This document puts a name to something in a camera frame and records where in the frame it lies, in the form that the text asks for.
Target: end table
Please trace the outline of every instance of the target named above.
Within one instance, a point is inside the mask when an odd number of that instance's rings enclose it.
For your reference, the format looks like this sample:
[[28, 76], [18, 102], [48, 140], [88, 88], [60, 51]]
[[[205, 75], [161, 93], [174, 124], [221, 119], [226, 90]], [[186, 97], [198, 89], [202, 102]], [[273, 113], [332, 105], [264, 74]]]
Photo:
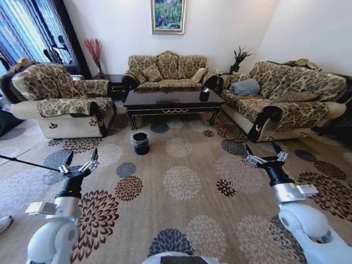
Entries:
[[125, 90], [122, 85], [122, 76], [123, 74], [105, 74], [103, 78], [100, 78], [98, 75], [95, 75], [93, 79], [110, 81], [111, 98], [113, 100], [122, 100], [123, 102], [125, 102], [129, 91]]

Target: rug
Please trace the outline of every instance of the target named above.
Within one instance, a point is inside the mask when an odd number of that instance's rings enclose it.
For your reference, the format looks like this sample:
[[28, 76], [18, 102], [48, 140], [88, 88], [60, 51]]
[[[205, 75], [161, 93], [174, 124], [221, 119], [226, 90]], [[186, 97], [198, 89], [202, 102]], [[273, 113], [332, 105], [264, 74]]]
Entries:
[[[82, 165], [98, 148], [100, 165], [82, 185], [80, 235], [70, 263], [142, 263], [163, 251], [223, 263], [306, 263], [278, 219], [268, 176], [247, 163], [246, 136], [227, 116], [214, 126], [207, 124], [209, 114], [138, 118], [138, 131], [150, 139], [150, 152], [138, 156], [123, 112], [118, 106], [105, 138], [48, 140], [23, 130], [36, 131], [30, 120], [0, 138], [0, 149], [9, 149], [2, 153], [13, 148], [20, 159], [50, 167], [70, 151], [72, 165]], [[307, 204], [352, 244], [352, 151], [326, 137], [277, 143], [289, 152], [286, 173], [320, 191]], [[259, 156], [274, 154], [267, 142], [249, 145]], [[3, 263], [26, 261], [30, 238], [47, 220], [24, 211], [31, 202], [53, 201], [63, 180], [25, 164], [0, 165], [0, 216], [14, 217], [0, 234]]]

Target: table leg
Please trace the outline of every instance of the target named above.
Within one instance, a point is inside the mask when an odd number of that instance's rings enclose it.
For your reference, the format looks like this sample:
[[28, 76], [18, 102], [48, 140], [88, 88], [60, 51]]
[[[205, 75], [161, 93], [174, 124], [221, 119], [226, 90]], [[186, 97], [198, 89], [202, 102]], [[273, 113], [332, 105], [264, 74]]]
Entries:
[[221, 107], [218, 107], [214, 110], [213, 116], [209, 120], [209, 125], [213, 125], [215, 119], [218, 117], [218, 115], [221, 113]]
[[128, 119], [130, 120], [130, 122], [132, 124], [132, 130], [136, 130], [137, 129], [137, 124], [136, 124], [135, 118], [133, 116], [133, 112], [127, 110], [126, 111], [126, 115], [127, 115]]

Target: gray pillow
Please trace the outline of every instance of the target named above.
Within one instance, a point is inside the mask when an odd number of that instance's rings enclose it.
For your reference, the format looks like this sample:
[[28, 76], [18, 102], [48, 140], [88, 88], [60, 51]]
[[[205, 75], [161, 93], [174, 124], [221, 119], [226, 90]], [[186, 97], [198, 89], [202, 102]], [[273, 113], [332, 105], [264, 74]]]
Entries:
[[255, 79], [234, 82], [230, 89], [236, 95], [257, 95], [260, 92], [259, 83]]

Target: white wall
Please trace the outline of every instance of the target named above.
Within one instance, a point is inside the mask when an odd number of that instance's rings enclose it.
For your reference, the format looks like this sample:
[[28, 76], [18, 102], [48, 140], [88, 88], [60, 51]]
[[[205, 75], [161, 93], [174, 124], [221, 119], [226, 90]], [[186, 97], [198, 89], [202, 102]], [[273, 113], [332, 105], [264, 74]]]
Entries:
[[[278, 0], [188, 0], [185, 34], [153, 35], [150, 0], [64, 0], [92, 74], [97, 72], [83, 39], [103, 43], [105, 73], [124, 73], [132, 54], [171, 50], [207, 56], [211, 69], [229, 71], [238, 45], [256, 52]], [[241, 65], [248, 72], [255, 56]]]
[[308, 58], [352, 75], [351, 16], [351, 0], [280, 0], [256, 61]]

